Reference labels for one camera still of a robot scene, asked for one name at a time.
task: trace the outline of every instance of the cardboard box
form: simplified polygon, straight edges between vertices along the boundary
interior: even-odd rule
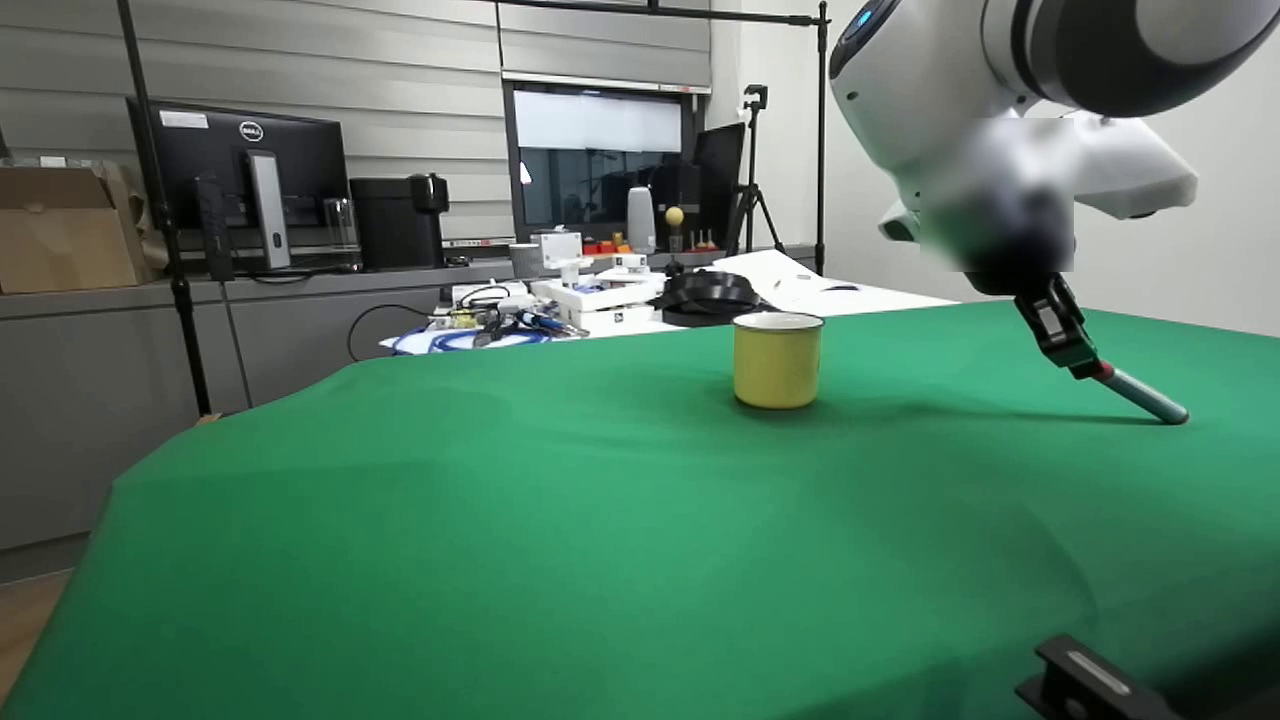
[[[143,283],[124,180],[87,167],[0,167],[0,294]]]

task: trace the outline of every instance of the computer monitor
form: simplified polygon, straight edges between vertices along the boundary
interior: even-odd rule
[[[727,249],[727,216],[738,187],[742,140],[742,124],[711,128],[695,140],[699,224],[716,237],[720,249]]]
[[[345,166],[345,131],[331,121],[304,118],[267,118],[267,114],[237,114],[237,109],[202,109],[202,106],[172,106],[150,100],[150,118],[126,100],[131,131],[143,144],[143,124],[157,137],[157,167],[143,167],[147,196],[169,193],[172,224],[179,228],[179,249],[202,249],[208,224],[221,224],[229,237],[229,255],[263,255],[261,228],[263,222],[296,228],[326,228],[337,202],[346,202],[346,166]],[[263,183],[261,175],[276,175],[276,210],[261,210]]]

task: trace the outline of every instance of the paper cup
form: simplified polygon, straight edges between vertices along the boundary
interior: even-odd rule
[[[751,312],[735,319],[732,392],[751,407],[804,407],[814,402],[821,315]]]

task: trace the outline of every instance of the desk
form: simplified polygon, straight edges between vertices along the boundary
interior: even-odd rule
[[[373,359],[131,467],[10,720],[1023,716],[1072,634],[1189,710],[1280,675],[1280,340],[1097,315],[1195,407],[1072,383],[1004,305]]]

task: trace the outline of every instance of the white wall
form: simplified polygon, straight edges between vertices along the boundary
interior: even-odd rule
[[[837,34],[858,0],[837,0]],[[1143,224],[1074,210],[1067,273],[1086,310],[1280,337],[1280,40],[1211,95],[1152,121],[1195,167],[1199,203]],[[874,241],[891,183],[831,109],[831,276],[972,296],[946,255]]]
[[[720,14],[814,14],[795,0],[716,0]],[[758,114],[758,187],[779,224],[784,245],[810,245],[814,203],[814,34],[779,24],[711,24],[711,106],[708,128],[742,121],[742,88],[767,85]],[[767,249],[767,228],[756,216],[756,249]]]

